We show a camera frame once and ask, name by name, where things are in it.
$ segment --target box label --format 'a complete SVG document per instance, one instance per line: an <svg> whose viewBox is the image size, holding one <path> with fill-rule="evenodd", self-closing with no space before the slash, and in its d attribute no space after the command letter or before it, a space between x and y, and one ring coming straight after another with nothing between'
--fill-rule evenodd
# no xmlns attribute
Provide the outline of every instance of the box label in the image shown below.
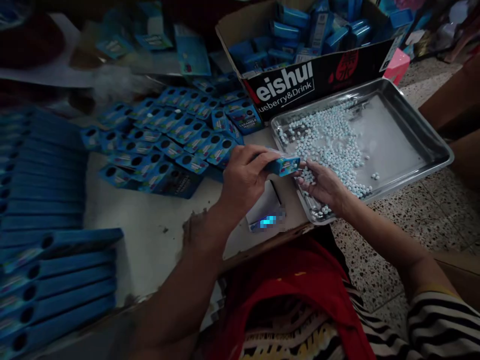
<svg viewBox="0 0 480 360"><path fill-rule="evenodd" d="M388 40L324 55L243 79L243 83L258 114L267 122L279 113L382 77L385 54L392 43Z"/></svg>

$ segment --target cardboard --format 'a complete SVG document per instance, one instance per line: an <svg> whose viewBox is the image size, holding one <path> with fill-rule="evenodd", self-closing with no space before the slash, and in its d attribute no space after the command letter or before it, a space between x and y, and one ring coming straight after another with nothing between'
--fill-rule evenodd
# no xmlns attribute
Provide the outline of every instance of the cardboard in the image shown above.
<svg viewBox="0 0 480 360"><path fill-rule="evenodd" d="M307 12L314 0L280 2ZM285 68L241 75L228 48L268 35L268 23L275 18L275 10L276 2L273 0L245 6L224 16L215 27L228 60L264 122L279 113L381 77L395 53L397 40L404 35L402 33L395 40L324 55ZM383 29L388 22L388 17L370 1L363 2L362 13L369 19L374 31Z"/></svg>

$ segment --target speckled floor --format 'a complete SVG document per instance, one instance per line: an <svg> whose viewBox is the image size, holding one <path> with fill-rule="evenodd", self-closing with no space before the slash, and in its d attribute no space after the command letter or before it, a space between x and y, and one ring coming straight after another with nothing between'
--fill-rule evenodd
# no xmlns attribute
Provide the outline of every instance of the speckled floor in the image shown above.
<svg viewBox="0 0 480 360"><path fill-rule="evenodd" d="M432 60L415 64L405 75L407 79L402 79L406 86L400 89L415 107L459 69L458 65ZM425 72L429 76L416 76ZM480 194L463 186L449 168L369 206L430 251L469 251L480 255ZM366 308L406 338L408 305L395 268L345 221L337 220L331 228L345 254L351 279L363 293Z"/></svg>

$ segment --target red logo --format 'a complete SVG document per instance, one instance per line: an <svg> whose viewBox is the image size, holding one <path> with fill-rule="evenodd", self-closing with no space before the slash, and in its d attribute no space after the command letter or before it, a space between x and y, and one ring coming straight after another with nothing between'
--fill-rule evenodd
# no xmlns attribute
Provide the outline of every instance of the red logo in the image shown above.
<svg viewBox="0 0 480 360"><path fill-rule="evenodd" d="M353 75L359 63L359 51L353 50L345 52L336 68L335 78L337 81L345 81Z"/></svg>

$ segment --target finger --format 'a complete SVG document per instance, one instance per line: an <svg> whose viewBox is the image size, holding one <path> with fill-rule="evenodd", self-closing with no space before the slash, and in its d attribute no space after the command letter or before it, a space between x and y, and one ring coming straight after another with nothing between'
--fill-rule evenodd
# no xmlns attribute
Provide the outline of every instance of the finger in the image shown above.
<svg viewBox="0 0 480 360"><path fill-rule="evenodd" d="M233 150L231 151L231 154L230 154L230 162L236 162L240 156L240 153L242 152L242 150L244 149L245 146L243 145L237 145L233 148Z"/></svg>
<svg viewBox="0 0 480 360"><path fill-rule="evenodd" d="M259 174L268 163L281 158L282 156L278 152L262 152L248 165L255 174Z"/></svg>
<svg viewBox="0 0 480 360"><path fill-rule="evenodd" d="M238 155L238 162L242 165L249 164L255 155L267 153L269 150L262 145L249 144L245 146Z"/></svg>

